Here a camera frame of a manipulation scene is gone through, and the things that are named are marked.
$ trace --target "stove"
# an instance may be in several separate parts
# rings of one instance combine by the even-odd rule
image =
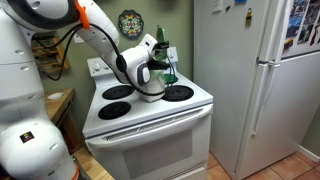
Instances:
[[[100,58],[83,128],[93,157],[115,179],[205,179],[213,97],[176,72],[162,99],[146,102]]]

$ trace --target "wall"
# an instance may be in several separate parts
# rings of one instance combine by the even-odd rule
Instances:
[[[193,1],[192,0],[95,0],[117,26],[118,16],[124,10],[133,9],[141,14],[144,31],[138,39],[128,40],[120,34],[119,50],[123,51],[136,46],[145,33],[156,37],[157,26],[165,28],[170,46],[178,50],[178,70],[188,78],[192,77],[193,56]],[[57,34],[62,37],[68,29]],[[94,82],[90,77],[86,59],[97,57],[96,53],[86,44],[72,43],[68,51],[71,69],[63,74],[60,81],[54,82],[42,77],[45,91],[55,91],[73,87],[76,91],[71,112],[76,119],[79,130],[82,130],[90,103],[95,91]]]
[[[301,145],[320,156],[320,108],[315,114]]]

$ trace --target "tile floor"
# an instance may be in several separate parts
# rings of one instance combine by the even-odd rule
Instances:
[[[209,153],[207,180],[230,180],[219,162]],[[296,152],[246,180],[320,180],[320,164]]]

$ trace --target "white refrigerator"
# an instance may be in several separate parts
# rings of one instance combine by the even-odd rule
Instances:
[[[320,104],[319,0],[194,0],[194,81],[233,179],[294,153]]]

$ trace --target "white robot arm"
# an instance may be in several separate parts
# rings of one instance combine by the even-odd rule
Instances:
[[[17,179],[67,180],[77,175],[61,133],[45,112],[30,41],[34,33],[79,24],[79,20],[85,25],[84,14],[91,25],[77,33],[118,80],[138,88],[148,86],[146,64],[157,41],[146,35],[137,47],[120,54],[119,34],[93,0],[0,0],[0,164]],[[161,98],[164,92],[146,94]]]

